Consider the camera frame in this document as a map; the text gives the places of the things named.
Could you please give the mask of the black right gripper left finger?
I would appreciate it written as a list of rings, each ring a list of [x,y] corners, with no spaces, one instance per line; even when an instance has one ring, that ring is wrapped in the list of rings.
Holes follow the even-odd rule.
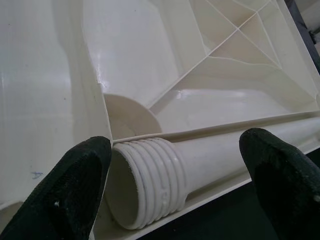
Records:
[[[6,225],[2,240],[87,240],[103,197],[112,145],[91,137],[68,150]]]

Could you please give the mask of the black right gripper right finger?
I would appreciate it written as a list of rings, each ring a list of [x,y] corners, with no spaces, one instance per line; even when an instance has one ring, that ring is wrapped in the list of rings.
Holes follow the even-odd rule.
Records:
[[[260,206],[280,240],[320,238],[320,169],[295,146],[262,128],[239,138]]]

